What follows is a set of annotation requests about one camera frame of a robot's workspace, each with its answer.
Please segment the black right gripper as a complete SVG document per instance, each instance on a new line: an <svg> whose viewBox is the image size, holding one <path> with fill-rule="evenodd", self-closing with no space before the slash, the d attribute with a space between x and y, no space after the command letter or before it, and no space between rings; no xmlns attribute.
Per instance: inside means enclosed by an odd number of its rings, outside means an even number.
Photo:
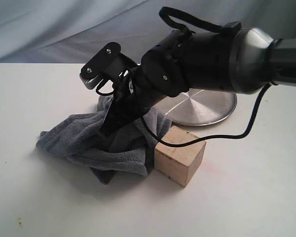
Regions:
<svg viewBox="0 0 296 237"><path fill-rule="evenodd" d="M136 119L165 97L177 97L193 87L188 79L184 55L194 34L193 31L173 30L142 56L140 66L131 70L126 81L114 86L99 129L103 136L118 131L109 152L121 153L145 147L147 140L142 124Z"/></svg>

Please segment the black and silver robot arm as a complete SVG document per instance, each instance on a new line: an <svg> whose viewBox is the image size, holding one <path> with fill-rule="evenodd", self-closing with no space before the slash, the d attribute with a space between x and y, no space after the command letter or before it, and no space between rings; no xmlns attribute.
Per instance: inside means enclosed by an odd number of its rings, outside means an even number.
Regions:
<svg viewBox="0 0 296 237"><path fill-rule="evenodd" d="M166 96L175 97L191 88L258 96L245 131L227 139L246 137L255 122L260 102L272 85L296 87L296 39L272 39L259 29L232 30L217 34L195 34L179 43L172 35L168 43L148 51L137 68L118 73L122 84L99 129L108 138Z"/></svg>

